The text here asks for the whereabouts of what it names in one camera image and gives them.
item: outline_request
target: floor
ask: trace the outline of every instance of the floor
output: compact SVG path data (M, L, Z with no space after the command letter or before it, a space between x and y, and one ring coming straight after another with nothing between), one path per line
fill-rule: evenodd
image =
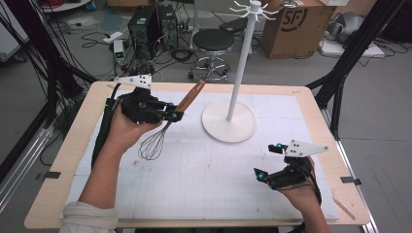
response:
M61 18L84 14L99 21L98 31L122 31L127 24L127 13L105 10L93 13L70 11ZM216 18L205 24L218 25ZM65 35L70 51L93 75L102 80L113 74L113 55L107 46L82 48L86 42L81 31ZM234 82L242 40L236 37L233 52L224 59L231 65L229 82ZM403 51L399 45L394 50ZM360 186L367 206L380 232L410 232L412 228L412 183L409 158L412 140L412 51L396 53L386 58L362 58L350 73L344 89L340 116L340 138ZM306 85L326 75L336 58L316 52L306 59L269 60L261 48L253 49L245 70L243 84ZM164 65L155 65L160 69ZM154 75L155 82L194 83L188 80L190 65L177 63ZM9 60L0 64L0 161L6 157L22 132L45 103L45 95L29 62ZM58 136L42 155L44 163L52 163L62 137ZM42 185L42 176L49 167L36 161L18 187L9 204L0 214L0 232L56 232L56 230L28 230L25 216ZM331 227L332 232L361 232L358 227ZM231 229L227 232L258 232L252 229Z

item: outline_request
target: power strip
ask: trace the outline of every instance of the power strip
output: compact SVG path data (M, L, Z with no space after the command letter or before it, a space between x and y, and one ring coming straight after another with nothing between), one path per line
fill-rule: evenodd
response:
M110 35L110 38L104 38L103 41L106 43L111 43L113 42L117 37L121 36L123 33L121 32L115 32L112 35Z

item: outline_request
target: stand base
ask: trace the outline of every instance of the stand base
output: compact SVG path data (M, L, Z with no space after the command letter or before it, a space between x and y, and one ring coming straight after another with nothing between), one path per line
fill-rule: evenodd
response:
M257 120L247 106L236 103L233 118L228 121L229 106L229 100L220 100L206 107L202 115L203 127L219 141L226 143L243 142L254 135L257 129Z

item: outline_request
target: white mat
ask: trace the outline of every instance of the white mat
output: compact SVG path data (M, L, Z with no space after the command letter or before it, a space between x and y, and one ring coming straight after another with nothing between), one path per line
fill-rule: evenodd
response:
M153 92L159 100L175 104L185 95ZM239 94L238 102L250 107L257 117L256 133L240 144L218 142L202 128L202 111L221 99L230 99L230 94L200 93L183 120L173 123L166 132L163 151L157 160L141 159L137 155L139 143L123 156L116 201L120 218L302 219L282 194L259 183L254 173L254 168L270 174L286 166L283 155L269 152L268 145L288 145L291 139L311 142L296 99ZM100 121L79 164L67 202L76 201L85 186L99 126ZM151 133L154 132L144 135L140 142ZM313 158L323 196L322 209L326 219L337 220L339 216L322 167L317 157Z

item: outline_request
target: table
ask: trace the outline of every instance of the table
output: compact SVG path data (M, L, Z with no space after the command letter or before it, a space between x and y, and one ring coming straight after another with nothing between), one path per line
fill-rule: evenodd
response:
M107 96L114 83L94 83L63 143L51 171L61 172L58 179L46 179L28 213L25 226L32 229L59 228L61 211L65 206L73 174L81 160L97 120L100 118ZM187 92L193 83L154 83L153 90ZM132 89L122 85L120 89ZM231 84L206 84L202 91L230 93ZM329 151L319 155L326 179L332 190L340 219L329 224L364 225L370 222L366 207L352 183L342 183L349 177L332 135L323 119L310 89L303 86L242 85L240 93L292 95L304 116L307 130L314 144L325 145ZM295 225L298 222L280 220L121 220L119 227L242 227Z

